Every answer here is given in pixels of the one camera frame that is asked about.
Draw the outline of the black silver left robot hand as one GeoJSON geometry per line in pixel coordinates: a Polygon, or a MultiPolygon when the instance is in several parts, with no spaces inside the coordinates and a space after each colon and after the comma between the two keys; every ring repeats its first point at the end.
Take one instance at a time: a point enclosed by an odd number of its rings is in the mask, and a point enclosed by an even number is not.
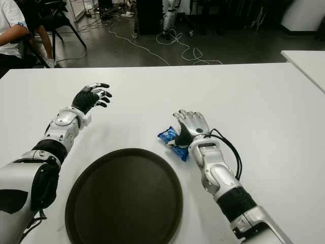
{"type": "Polygon", "coordinates": [[[93,83],[83,87],[74,97],[72,107],[87,114],[93,107],[106,108],[112,95],[107,91],[110,86],[105,83],[93,83]]]}

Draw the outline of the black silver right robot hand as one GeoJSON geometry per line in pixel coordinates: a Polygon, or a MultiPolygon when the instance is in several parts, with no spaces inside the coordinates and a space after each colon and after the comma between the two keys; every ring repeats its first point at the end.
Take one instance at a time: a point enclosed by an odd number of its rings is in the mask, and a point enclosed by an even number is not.
{"type": "Polygon", "coordinates": [[[173,113],[173,117],[180,125],[180,133],[168,142],[167,146],[189,147],[194,142],[206,140],[205,136],[209,134],[210,129],[201,113],[180,109],[173,113]]]}

